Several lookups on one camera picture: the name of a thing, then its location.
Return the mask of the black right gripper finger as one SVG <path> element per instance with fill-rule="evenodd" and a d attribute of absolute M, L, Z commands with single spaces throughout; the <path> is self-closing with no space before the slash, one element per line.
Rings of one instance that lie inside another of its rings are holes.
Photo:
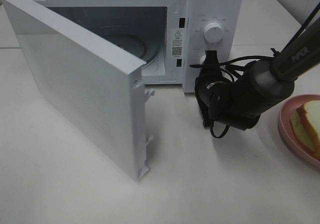
<path fill-rule="evenodd" d="M 206 66 L 217 66 L 217 51 L 216 50 L 207 50 L 205 52 L 205 65 Z"/>
<path fill-rule="evenodd" d="M 195 69 L 206 68 L 206 66 L 204 64 L 191 64 L 189 67 L 195 68 Z"/>

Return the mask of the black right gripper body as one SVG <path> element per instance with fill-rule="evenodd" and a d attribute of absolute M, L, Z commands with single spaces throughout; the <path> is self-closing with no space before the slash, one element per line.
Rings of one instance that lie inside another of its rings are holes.
<path fill-rule="evenodd" d="M 232 81 L 223 76 L 219 66 L 202 64 L 199 69 L 194 91 L 204 127 L 219 122 L 239 128 L 240 118 L 231 97 Z"/>

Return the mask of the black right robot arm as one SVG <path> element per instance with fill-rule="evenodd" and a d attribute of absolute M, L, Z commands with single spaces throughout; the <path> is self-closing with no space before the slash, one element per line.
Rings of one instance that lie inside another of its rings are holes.
<path fill-rule="evenodd" d="M 206 51 L 195 80 L 195 96 L 203 126 L 214 123 L 240 130 L 253 128 L 262 113 L 288 98 L 295 80 L 319 64 L 320 22 L 316 20 L 274 58 L 259 59 L 245 66 L 218 62 L 216 51 Z"/>

